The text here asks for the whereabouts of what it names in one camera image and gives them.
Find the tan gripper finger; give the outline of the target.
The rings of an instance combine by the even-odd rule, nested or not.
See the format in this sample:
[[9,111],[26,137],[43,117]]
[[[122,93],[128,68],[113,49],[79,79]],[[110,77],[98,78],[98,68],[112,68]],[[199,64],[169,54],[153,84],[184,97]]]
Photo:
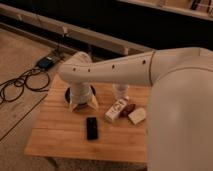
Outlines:
[[69,102],[69,110],[72,112],[73,110],[75,110],[78,107],[77,103],[74,103],[73,101]]
[[98,109],[99,109],[99,104],[98,104],[98,101],[97,101],[97,99],[96,99],[95,96],[93,96],[93,97],[91,98],[91,101],[90,101],[90,103],[89,103],[89,106],[92,107],[92,108],[95,109],[95,110],[98,110]]

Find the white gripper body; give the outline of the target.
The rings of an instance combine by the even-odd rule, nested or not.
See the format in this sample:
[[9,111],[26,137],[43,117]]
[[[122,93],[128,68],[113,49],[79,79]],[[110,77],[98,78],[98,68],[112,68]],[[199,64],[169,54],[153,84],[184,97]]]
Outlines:
[[85,104],[92,98],[92,90],[90,84],[86,83],[71,83],[71,101],[76,104]]

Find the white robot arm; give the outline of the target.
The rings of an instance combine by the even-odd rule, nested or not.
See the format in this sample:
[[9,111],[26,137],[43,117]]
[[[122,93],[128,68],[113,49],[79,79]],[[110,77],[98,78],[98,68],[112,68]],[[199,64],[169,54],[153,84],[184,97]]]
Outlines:
[[148,171],[213,171],[213,51],[155,50],[96,63],[78,52],[59,75],[68,84],[149,86]]

